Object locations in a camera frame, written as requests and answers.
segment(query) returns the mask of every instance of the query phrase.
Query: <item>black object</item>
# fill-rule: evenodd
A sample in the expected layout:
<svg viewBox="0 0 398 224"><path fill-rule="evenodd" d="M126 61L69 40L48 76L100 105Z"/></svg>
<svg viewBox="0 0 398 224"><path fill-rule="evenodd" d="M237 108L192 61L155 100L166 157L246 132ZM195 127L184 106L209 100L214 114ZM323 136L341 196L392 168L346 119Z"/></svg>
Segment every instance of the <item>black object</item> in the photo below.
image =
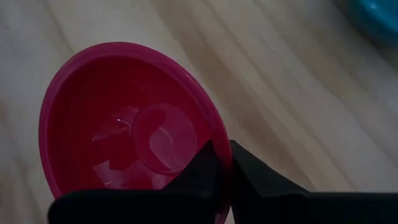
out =
<svg viewBox="0 0 398 224"><path fill-rule="evenodd" d="M165 189L71 193L51 205L49 223L214 223L220 198L219 169L213 144L208 142Z"/></svg>
<svg viewBox="0 0 398 224"><path fill-rule="evenodd" d="M398 194L313 193L272 170L236 141L232 210L237 224L398 223ZM163 190L85 190L63 196L50 224L214 223L223 178L211 142Z"/></svg>

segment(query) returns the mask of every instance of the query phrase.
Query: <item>teal plastic toy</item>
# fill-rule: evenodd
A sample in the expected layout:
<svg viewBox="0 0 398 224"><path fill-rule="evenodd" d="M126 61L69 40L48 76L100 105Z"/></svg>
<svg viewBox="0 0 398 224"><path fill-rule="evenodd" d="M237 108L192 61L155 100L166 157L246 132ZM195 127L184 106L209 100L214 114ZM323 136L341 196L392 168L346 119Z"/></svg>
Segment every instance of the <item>teal plastic toy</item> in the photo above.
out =
<svg viewBox="0 0 398 224"><path fill-rule="evenodd" d="M374 40L398 45L398 0L348 0L348 12Z"/></svg>

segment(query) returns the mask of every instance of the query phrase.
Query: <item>wood grain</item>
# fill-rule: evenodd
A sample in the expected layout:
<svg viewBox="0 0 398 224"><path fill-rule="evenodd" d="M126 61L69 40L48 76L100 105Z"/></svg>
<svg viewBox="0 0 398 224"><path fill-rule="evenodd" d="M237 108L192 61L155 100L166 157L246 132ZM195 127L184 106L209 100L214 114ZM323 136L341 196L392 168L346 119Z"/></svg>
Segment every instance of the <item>wood grain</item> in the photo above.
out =
<svg viewBox="0 0 398 224"><path fill-rule="evenodd" d="M305 188L398 190L398 51L331 1L1 0L1 223L45 222L42 98L69 57L110 41L184 66L230 138Z"/></svg>

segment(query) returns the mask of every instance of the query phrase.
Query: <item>plastic bowl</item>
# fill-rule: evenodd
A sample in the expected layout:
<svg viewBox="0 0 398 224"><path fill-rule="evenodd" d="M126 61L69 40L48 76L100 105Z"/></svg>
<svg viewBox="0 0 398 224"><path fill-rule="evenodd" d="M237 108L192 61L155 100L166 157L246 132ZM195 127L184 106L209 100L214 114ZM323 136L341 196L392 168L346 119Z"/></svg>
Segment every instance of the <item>plastic bowl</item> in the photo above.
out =
<svg viewBox="0 0 398 224"><path fill-rule="evenodd" d="M398 44L397 0L349 0L348 12L354 22L374 40Z"/></svg>
<svg viewBox="0 0 398 224"><path fill-rule="evenodd" d="M228 136L203 88L172 59L125 42L72 57L40 113L40 156L56 198L82 189L161 189L208 140L230 175Z"/></svg>

